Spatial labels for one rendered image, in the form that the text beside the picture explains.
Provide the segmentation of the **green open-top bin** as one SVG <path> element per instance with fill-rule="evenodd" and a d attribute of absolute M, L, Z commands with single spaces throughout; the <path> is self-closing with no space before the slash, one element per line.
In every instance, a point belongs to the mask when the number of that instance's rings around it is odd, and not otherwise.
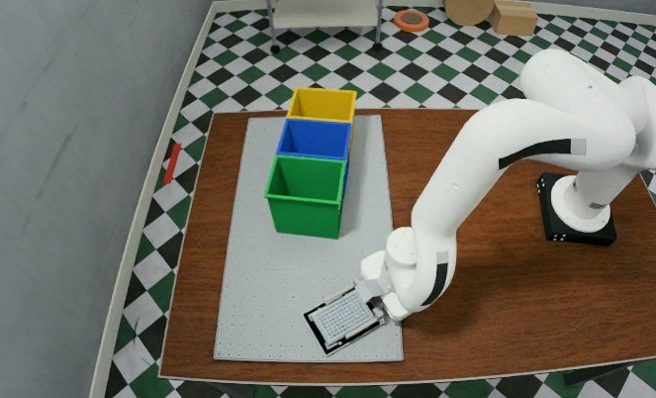
<path fill-rule="evenodd" d="M 338 240 L 345 164 L 275 154 L 263 197 L 276 233 Z"/>

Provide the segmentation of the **yellow open-top bin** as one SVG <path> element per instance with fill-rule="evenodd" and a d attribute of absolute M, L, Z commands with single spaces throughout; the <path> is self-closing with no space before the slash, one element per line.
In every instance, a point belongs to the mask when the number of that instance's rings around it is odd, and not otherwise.
<path fill-rule="evenodd" d="M 355 98 L 356 91 L 296 87 L 287 119 L 352 124 Z"/>

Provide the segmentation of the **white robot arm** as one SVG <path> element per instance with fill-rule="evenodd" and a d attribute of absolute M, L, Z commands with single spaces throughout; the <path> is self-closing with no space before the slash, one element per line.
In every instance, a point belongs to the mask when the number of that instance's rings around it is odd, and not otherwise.
<path fill-rule="evenodd" d="M 412 227 L 389 236 L 381 276 L 355 287 L 364 303 L 396 291 L 408 312 L 430 306 L 453 277 L 457 228 L 520 159 L 580 171 L 555 183 L 551 202 L 585 233 L 606 225 L 609 203 L 639 172 L 656 170 L 656 86 L 646 78 L 616 84 L 550 49 L 526 63 L 520 87 L 526 99 L 488 106 L 462 128 L 417 201 Z"/>

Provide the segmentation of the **blue bin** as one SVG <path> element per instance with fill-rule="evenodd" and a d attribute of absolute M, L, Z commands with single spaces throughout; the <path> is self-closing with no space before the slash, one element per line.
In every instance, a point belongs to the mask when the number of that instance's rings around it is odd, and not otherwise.
<path fill-rule="evenodd" d="M 344 199 L 349 168 L 350 131 L 351 123 L 286 118 L 276 154 L 346 160 Z"/>

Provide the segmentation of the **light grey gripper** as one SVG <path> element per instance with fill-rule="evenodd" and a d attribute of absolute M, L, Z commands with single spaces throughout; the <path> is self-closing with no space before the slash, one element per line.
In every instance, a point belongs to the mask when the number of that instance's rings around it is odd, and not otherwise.
<path fill-rule="evenodd" d="M 370 255 L 370 256 L 368 256 L 368 257 L 366 257 L 362 260 L 360 272 L 363 275 L 363 277 L 365 278 L 365 280 L 367 280 L 367 279 L 376 279 L 376 278 L 380 277 L 384 252 L 385 252 L 384 250 L 379 250 L 379 251 L 373 253 L 372 255 Z M 325 304 L 328 305 L 328 304 L 334 302 L 335 300 L 341 298 L 342 294 L 344 294 L 345 292 L 353 289 L 360 282 L 361 282 L 361 279 L 359 277 L 353 279 L 352 284 L 344 287 L 343 289 L 341 289 L 341 290 L 335 292 L 334 294 L 330 295 L 329 297 L 325 298 L 324 299 Z M 412 312 L 408 312 L 402 307 L 402 305 L 401 305 L 401 303 L 398 299 L 398 296 L 396 295 L 396 292 L 392 291 L 392 292 L 390 292 L 390 293 L 388 293 L 384 296 L 381 296 L 381 298 L 382 298 L 383 302 L 381 304 L 379 304 L 379 306 L 377 306 L 376 308 L 374 308 L 372 310 L 376 317 L 373 318 L 372 320 L 368 321 L 367 323 L 363 324 L 363 325 L 359 324 L 358 326 L 356 326 L 356 327 L 352 328 L 351 330 L 345 332 L 344 336 L 346 337 L 346 339 L 349 339 L 349 338 L 353 337 L 354 335 L 360 333 L 361 331 L 363 331 L 367 327 L 369 327 L 372 324 L 376 323 L 377 321 L 381 320 L 384 316 L 384 313 L 381 310 L 383 307 L 386 309 L 386 311 L 388 312 L 390 317 L 392 319 L 396 320 L 396 321 L 401 321 L 404 318 L 406 318 L 407 316 L 412 314 Z"/>

